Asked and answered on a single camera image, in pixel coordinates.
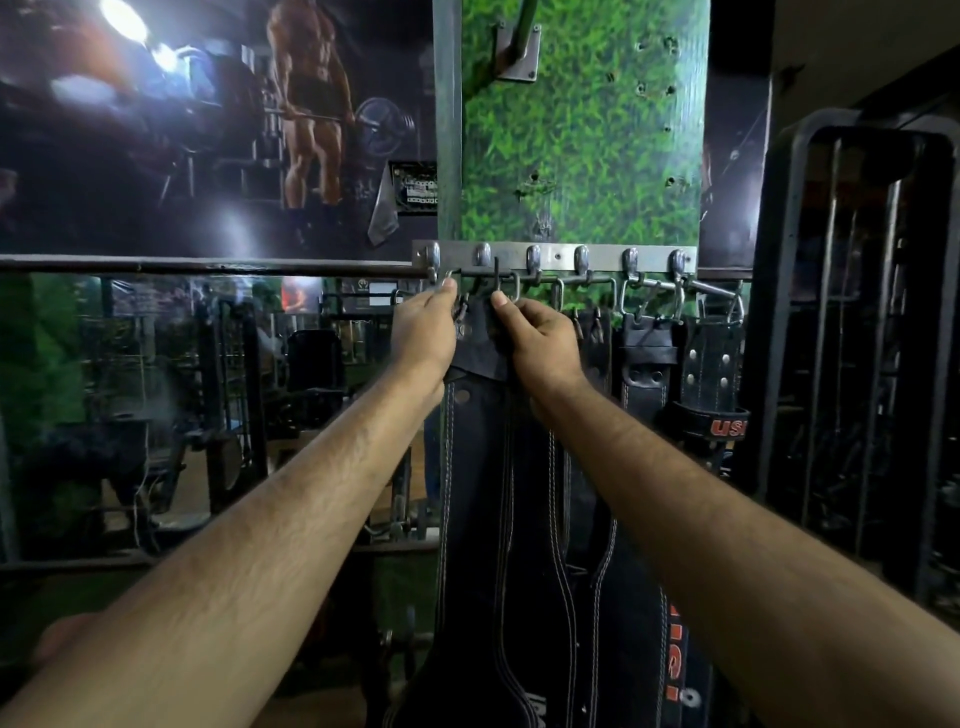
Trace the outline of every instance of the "bright light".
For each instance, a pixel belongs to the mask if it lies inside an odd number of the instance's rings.
[[[154,50],[154,61],[166,73],[177,70],[177,52],[166,43],[160,43]]]
[[[104,14],[107,23],[113,26],[113,30],[121,36],[134,43],[147,44],[147,38],[150,36],[147,24],[143,22],[143,18],[137,14],[136,10],[123,0],[100,0],[100,12]]]

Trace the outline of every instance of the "hand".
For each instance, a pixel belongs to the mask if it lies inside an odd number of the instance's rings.
[[[529,299],[514,305],[501,291],[493,293],[492,302],[514,340],[516,373],[535,401],[546,404],[571,389],[589,387],[577,335],[566,316]]]
[[[443,285],[404,301],[394,310],[392,366],[417,380],[422,378],[437,402],[443,396],[444,375],[457,346],[452,313],[456,298],[457,281],[446,279]]]

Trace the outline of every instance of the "finger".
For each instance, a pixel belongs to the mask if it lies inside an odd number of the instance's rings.
[[[537,330],[533,328],[520,309],[507,298],[503,291],[493,291],[490,300],[493,303],[493,310],[496,311],[500,321],[507,327],[515,342],[528,339],[531,335],[537,333]]]
[[[433,291],[422,291],[413,298],[404,299],[400,304],[404,308],[423,308],[433,296]]]
[[[457,281],[451,278],[444,279],[444,282],[430,293],[432,295],[427,305],[452,309],[457,301]]]
[[[526,317],[527,321],[533,324],[536,328],[540,328],[544,324],[549,324],[552,321],[566,318],[555,308],[551,308],[545,303],[540,303],[539,301],[534,301],[533,299],[520,299],[518,302],[516,302],[516,306]]]

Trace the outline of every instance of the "bodybuilder poster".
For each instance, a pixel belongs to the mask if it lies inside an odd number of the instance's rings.
[[[129,0],[140,35],[108,4],[18,3],[0,258],[296,268],[409,262],[436,236],[430,0],[250,0],[239,31]]]

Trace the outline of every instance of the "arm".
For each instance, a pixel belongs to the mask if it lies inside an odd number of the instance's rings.
[[[544,421],[765,724],[960,725],[960,637],[595,392],[565,316],[494,305]]]
[[[340,63],[340,56],[336,49],[330,56],[330,74],[333,77],[333,83],[340,89],[344,98],[344,119],[348,124],[353,123],[353,102],[350,100],[350,81],[347,78],[347,71],[344,65]]]
[[[394,360],[286,467],[97,616],[0,713],[2,728],[251,724],[377,496],[439,403],[455,285],[398,307]]]
[[[330,39],[330,79],[342,95],[344,102],[344,120],[348,124],[352,124],[354,116],[353,101],[350,94],[350,80],[347,78],[347,71],[343,63],[340,61],[340,54],[337,53],[337,45],[335,42],[337,29],[330,21],[330,18],[326,17],[322,12],[317,11],[317,16],[319,17],[321,27],[324,29],[325,37]]]
[[[270,40],[270,48],[274,53],[274,80],[276,81],[276,92],[279,94],[280,108],[283,109],[287,104],[287,82],[290,79],[290,52],[287,45],[287,34],[284,28],[283,19],[280,16],[280,9],[274,9],[267,24],[267,39]]]

